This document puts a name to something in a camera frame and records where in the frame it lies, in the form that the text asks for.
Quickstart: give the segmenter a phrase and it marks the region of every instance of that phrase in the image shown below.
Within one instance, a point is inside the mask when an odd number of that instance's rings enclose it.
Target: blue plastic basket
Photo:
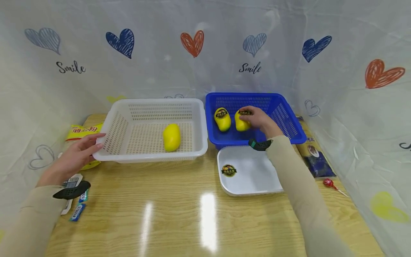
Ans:
[[[205,97],[205,117],[207,119],[208,138],[219,150],[225,146],[244,146],[253,138],[265,141],[260,130],[239,132],[236,130],[234,114],[244,106],[252,105],[261,108],[288,136],[292,144],[302,144],[307,137],[298,122],[293,110],[282,95],[274,93],[209,93]],[[214,121],[214,113],[224,107],[230,114],[231,127],[221,132]]]

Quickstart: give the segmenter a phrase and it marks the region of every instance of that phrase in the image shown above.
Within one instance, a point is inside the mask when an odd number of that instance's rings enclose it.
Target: hand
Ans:
[[[36,187],[62,185],[64,181],[78,173],[86,164],[94,161],[93,153],[103,148],[96,139],[106,134],[92,134],[72,144],[40,177]]]
[[[246,106],[239,111],[250,111],[253,115],[241,115],[240,120],[248,121],[251,126],[259,128],[266,138],[284,135],[275,121],[272,120],[263,110],[254,106]]]

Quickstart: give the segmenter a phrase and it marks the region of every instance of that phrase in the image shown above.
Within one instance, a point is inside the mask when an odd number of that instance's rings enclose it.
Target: yellow heart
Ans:
[[[107,97],[107,100],[112,104],[114,104],[115,102],[117,102],[118,100],[121,100],[121,99],[126,99],[126,97],[123,96],[123,95],[119,95],[117,98],[112,97],[112,96]]]
[[[409,221],[408,215],[393,206],[393,197],[388,192],[379,192],[371,199],[371,210],[378,217],[400,223]]]

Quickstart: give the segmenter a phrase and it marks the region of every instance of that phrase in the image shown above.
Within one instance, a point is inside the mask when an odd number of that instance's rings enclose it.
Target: red heart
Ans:
[[[380,59],[375,59],[369,63],[365,71],[366,88],[382,88],[401,78],[404,74],[405,69],[402,67],[392,68],[385,72],[384,62]]]
[[[194,57],[196,58],[201,49],[203,48],[204,43],[204,32],[202,30],[197,31],[196,35],[194,36],[194,40],[188,33],[181,33],[180,36],[181,43],[184,48]]]

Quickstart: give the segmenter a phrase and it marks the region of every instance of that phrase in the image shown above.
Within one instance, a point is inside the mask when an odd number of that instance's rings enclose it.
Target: black wrist strap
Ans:
[[[84,192],[91,187],[88,181],[81,181],[75,188],[63,188],[53,195],[53,198],[57,199],[74,199],[81,196]]]
[[[265,151],[271,145],[271,140],[257,142],[255,139],[250,139],[248,145],[251,146],[254,150]]]

